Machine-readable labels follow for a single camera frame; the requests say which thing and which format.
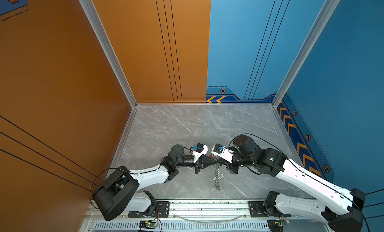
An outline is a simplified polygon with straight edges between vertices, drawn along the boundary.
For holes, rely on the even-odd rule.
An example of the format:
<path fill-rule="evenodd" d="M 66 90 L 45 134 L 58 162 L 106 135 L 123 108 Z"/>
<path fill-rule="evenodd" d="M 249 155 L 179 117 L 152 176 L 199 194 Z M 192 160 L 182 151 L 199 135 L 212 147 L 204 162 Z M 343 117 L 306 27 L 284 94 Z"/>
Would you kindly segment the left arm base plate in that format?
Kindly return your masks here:
<path fill-rule="evenodd" d="M 170 202 L 152 203 L 144 212 L 130 211 L 129 218 L 167 218 L 170 211 Z"/>

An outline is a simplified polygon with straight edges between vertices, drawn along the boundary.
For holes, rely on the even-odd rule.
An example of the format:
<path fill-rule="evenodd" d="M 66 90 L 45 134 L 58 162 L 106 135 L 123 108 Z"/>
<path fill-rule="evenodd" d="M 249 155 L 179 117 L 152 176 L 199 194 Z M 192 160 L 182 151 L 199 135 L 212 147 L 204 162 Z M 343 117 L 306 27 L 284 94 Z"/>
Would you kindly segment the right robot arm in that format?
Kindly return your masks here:
<path fill-rule="evenodd" d="M 220 144 L 212 148 L 218 163 L 233 174 L 245 167 L 257 175 L 285 181 L 311 196 L 304 199 L 269 192 L 262 209 L 266 216 L 306 217 L 328 225 L 334 232 L 360 232 L 366 225 L 362 191 L 336 186 L 301 167 L 276 147 L 262 149 L 247 135 L 237 136 L 233 143 L 229 148 Z"/>

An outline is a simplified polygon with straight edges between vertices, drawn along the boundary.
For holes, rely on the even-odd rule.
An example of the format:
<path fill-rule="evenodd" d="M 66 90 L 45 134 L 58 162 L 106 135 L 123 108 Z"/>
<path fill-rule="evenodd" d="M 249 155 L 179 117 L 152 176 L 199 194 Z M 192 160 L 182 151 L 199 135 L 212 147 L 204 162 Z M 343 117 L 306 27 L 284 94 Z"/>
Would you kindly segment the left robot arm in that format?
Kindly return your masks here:
<path fill-rule="evenodd" d="M 152 168 L 128 170 L 118 167 L 92 193 L 92 200 L 105 221 L 112 221 L 124 212 L 137 212 L 145 217 L 158 214 L 157 200 L 145 189 L 167 183 L 179 174 L 179 167 L 190 167 L 198 174 L 200 170 L 213 166 L 216 160 L 208 157 L 208 147 L 198 144 L 192 147 L 192 154 L 185 154 L 185 148 L 174 145 L 167 156 Z"/>

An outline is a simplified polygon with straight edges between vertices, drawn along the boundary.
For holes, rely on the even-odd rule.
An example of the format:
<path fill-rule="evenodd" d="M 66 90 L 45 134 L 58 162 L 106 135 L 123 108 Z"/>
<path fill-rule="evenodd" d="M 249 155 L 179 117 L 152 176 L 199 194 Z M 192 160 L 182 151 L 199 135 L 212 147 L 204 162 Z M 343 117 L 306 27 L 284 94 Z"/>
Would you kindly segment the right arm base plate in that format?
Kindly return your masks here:
<path fill-rule="evenodd" d="M 248 202 L 249 211 L 252 218 L 263 218 L 263 217 L 287 217 L 290 218 L 291 214 L 283 214 L 281 213 L 275 205 L 267 204 L 264 206 L 264 202 L 259 201 L 250 201 Z"/>

